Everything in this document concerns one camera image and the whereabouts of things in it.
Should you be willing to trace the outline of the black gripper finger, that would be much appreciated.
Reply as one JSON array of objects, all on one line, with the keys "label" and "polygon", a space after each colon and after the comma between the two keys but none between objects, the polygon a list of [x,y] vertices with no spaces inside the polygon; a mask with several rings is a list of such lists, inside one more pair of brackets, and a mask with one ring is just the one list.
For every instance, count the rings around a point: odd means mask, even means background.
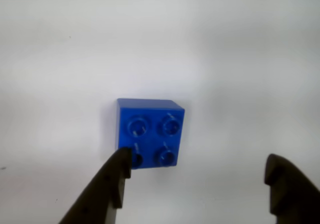
[{"label": "black gripper finger", "polygon": [[114,224],[131,177],[132,151],[119,148],[100,168],[64,215],[61,224]]},{"label": "black gripper finger", "polygon": [[320,191],[292,162],[270,154],[264,183],[270,188],[269,211],[277,224],[320,222]]}]

